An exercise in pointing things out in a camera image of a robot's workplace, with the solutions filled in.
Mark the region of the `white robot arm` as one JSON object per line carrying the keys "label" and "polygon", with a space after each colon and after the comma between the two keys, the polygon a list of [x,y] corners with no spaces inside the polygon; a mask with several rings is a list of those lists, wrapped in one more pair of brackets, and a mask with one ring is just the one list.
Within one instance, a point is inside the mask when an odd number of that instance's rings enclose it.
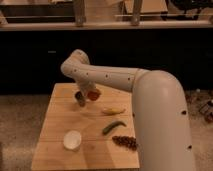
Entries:
{"label": "white robot arm", "polygon": [[197,171],[182,85],[162,70],[95,66],[74,50],[61,64],[87,96],[98,84],[130,92],[140,171]]}

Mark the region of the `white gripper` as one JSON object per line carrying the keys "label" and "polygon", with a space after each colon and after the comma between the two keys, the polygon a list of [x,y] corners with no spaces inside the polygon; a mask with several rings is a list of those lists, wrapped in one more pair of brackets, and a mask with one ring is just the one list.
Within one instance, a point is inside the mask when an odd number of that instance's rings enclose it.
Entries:
{"label": "white gripper", "polygon": [[77,85],[86,99],[88,99],[88,92],[96,89],[95,84],[91,81],[78,81]]}

